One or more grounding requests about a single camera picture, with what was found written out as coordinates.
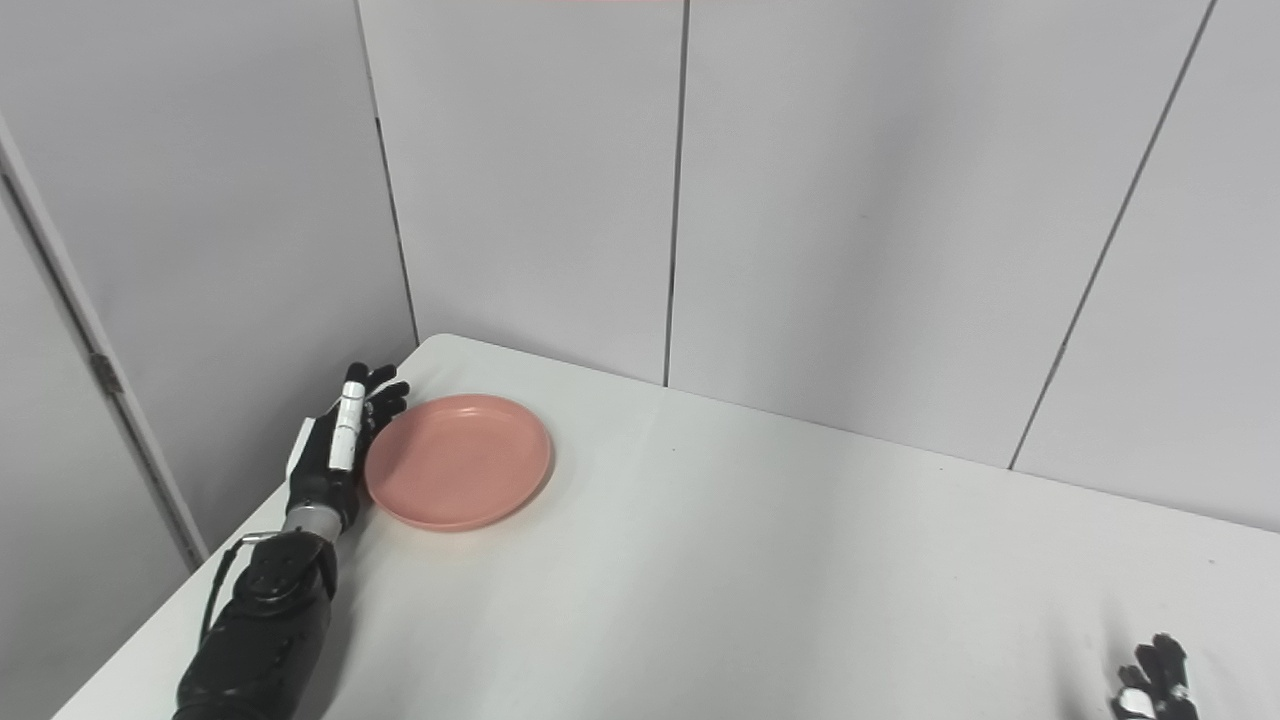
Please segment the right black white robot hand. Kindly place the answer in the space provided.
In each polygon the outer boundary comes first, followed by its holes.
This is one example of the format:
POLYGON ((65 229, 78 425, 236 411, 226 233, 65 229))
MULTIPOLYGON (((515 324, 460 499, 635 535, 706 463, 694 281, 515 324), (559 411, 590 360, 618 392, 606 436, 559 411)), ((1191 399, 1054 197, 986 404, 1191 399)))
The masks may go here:
POLYGON ((1114 719, 1199 719, 1190 697, 1187 652, 1160 633, 1134 650, 1135 664, 1117 669, 1120 687, 1110 700, 1114 719))

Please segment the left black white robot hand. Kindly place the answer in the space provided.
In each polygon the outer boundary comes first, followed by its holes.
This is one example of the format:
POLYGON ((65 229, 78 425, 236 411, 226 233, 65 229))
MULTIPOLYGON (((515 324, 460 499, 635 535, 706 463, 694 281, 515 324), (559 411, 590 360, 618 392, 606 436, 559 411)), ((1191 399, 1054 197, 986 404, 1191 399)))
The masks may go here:
POLYGON ((288 466, 283 530, 328 543, 355 524, 361 509, 365 460, 375 438, 407 409, 410 383, 394 364, 352 364, 338 398, 303 423, 288 466))

